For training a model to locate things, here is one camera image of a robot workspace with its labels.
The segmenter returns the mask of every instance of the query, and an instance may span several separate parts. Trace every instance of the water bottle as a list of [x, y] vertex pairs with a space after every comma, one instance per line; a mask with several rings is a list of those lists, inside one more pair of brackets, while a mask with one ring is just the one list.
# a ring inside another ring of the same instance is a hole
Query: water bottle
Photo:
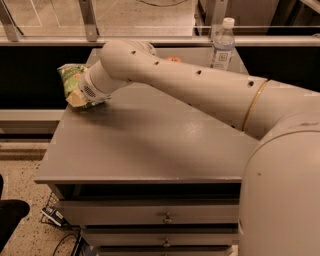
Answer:
[[234, 49], [234, 19], [224, 18], [222, 29], [213, 37], [211, 68], [228, 70]]

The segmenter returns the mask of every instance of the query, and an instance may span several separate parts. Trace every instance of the cable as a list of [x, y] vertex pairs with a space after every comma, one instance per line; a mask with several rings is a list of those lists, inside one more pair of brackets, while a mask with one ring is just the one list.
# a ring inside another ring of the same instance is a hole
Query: cable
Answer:
[[74, 236], [76, 240], [78, 239], [75, 234], [68, 234], [68, 235], [66, 235], [64, 238], [62, 238], [62, 239], [60, 240], [60, 242], [58, 243], [58, 245], [57, 245], [56, 248], [54, 249], [52, 256], [54, 256], [54, 255], [56, 254], [59, 246], [60, 246], [60, 245], [62, 244], [62, 242], [63, 242], [64, 240], [66, 240], [69, 236]]
[[145, 2], [145, 1], [143, 1], [143, 0], [136, 0], [136, 1], [137, 1], [137, 2], [140, 2], [140, 3], [143, 3], [143, 4], [155, 6], [155, 7], [171, 7], [171, 6], [176, 6], [176, 5], [182, 4], [182, 3], [187, 2], [187, 1], [189, 1], [189, 0], [183, 0], [183, 1], [179, 2], [179, 3], [168, 4], [168, 5], [152, 4], [152, 3]]

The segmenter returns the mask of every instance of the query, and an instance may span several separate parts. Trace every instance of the bottle cap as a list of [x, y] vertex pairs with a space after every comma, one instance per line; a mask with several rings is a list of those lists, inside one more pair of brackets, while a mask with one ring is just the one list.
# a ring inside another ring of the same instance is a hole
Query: bottle cap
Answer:
[[222, 22], [222, 27], [224, 29], [232, 29], [234, 27], [234, 19], [233, 18], [224, 18]]

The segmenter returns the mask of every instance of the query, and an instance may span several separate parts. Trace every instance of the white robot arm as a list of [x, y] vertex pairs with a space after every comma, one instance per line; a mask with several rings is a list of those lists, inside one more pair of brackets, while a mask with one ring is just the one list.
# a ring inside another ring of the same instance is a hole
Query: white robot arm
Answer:
[[147, 44], [112, 40], [79, 88], [89, 100], [149, 84], [260, 140], [243, 174], [240, 255], [320, 252], [320, 94], [160, 59]]

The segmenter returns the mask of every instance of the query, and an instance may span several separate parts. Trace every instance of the drawer handle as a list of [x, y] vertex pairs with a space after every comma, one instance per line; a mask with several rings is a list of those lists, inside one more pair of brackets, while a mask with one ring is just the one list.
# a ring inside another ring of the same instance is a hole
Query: drawer handle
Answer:
[[171, 224], [173, 220], [170, 218], [170, 214], [166, 213], [166, 217], [162, 220], [164, 224]]
[[171, 247], [171, 244], [169, 243], [168, 238], [166, 238], [166, 240], [164, 241], [164, 244], [162, 246], [165, 248]]

